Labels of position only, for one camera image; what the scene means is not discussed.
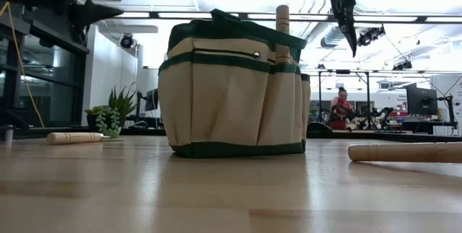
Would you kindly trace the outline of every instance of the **computer monitor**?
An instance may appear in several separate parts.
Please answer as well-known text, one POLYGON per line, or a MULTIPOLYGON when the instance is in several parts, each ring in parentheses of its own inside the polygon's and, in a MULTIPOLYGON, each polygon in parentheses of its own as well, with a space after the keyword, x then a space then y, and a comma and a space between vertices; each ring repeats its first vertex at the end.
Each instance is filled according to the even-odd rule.
POLYGON ((407 113, 437 115, 438 99, 436 90, 417 88, 417 84, 406 86, 407 113))
POLYGON ((144 98, 146 103, 144 104, 144 110, 156 110, 159 105, 159 93, 157 89, 153 89, 151 91, 146 92, 146 97, 144 98))

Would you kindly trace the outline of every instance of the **yellow cable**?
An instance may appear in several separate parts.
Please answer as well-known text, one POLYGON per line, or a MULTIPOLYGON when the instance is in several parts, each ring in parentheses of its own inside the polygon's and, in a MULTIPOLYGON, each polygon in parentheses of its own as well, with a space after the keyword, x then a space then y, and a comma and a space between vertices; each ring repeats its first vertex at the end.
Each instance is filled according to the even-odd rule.
POLYGON ((9 14, 9 22, 10 22, 10 24, 11 24, 11 26, 12 26, 14 46, 15 46, 15 48, 16 48, 17 59, 19 60, 19 64, 20 64, 20 66, 21 66, 22 75, 23 75, 23 77, 24 77, 24 83, 26 84, 27 92, 29 93, 30 100, 32 101, 32 106, 34 106, 35 113, 37 113, 38 120, 40 121, 40 124, 42 125, 42 128, 45 128, 45 125, 43 124, 43 121, 42 121, 42 116, 40 116, 40 113, 38 112, 37 106, 35 105, 34 98, 33 98, 33 96, 32 96, 32 92, 30 91, 30 88, 29 88, 29 83, 27 82, 27 79, 26 79, 26 73, 25 73, 25 71, 24 71, 24 65, 22 64, 21 52, 19 51, 19 45, 18 45, 17 39, 16 39, 16 32, 14 31, 14 23, 13 23, 13 16, 12 16, 12 8, 11 8, 9 2, 5 3, 5 5, 3 6, 3 9, 1 9, 1 11, 0 11, 0 17, 2 16, 3 12, 5 11, 5 9, 6 9, 7 7, 8 7, 8 14, 9 14))

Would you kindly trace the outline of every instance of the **green bag handle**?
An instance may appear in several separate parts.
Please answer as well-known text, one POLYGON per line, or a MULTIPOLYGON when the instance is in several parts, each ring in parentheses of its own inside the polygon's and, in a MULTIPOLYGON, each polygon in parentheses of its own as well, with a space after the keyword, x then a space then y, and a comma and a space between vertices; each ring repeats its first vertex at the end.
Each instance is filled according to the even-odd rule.
POLYGON ((262 38, 273 43, 285 45, 293 49, 302 50, 305 48, 307 41, 296 38, 283 32, 271 28, 260 26, 251 21, 242 21, 239 17, 233 16, 219 9, 210 12, 214 25, 228 28, 230 32, 245 32, 254 37, 262 38))

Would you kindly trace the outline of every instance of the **black pole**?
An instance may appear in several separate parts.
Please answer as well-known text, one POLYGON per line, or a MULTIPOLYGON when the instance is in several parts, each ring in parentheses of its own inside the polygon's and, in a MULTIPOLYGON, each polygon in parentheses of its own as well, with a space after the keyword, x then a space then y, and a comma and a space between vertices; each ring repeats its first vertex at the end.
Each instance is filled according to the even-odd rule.
POLYGON ((369 115, 367 116, 367 123, 369 124, 369 129, 370 129, 370 113, 371 113, 371 109, 370 109, 370 86, 369 86, 369 72, 366 71, 366 87, 367 87, 367 111, 369 113, 369 115))
POLYGON ((321 113, 323 108, 321 107, 321 73, 322 71, 319 71, 319 116, 321 117, 321 113))

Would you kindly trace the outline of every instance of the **small plant pot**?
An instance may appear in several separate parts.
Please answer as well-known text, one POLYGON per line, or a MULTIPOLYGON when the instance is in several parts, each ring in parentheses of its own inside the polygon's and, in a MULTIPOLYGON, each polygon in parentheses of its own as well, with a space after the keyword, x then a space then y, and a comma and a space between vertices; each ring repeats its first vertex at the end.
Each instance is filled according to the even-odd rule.
MULTIPOLYGON (((99 132, 100 128, 96 126, 96 118, 98 115, 87 115, 87 122, 88 122, 88 128, 90 132, 99 132)), ((106 125, 110 128, 110 118, 106 119, 106 125)), ((120 117, 119 118, 119 128, 123 128, 125 125, 125 117, 120 117)))

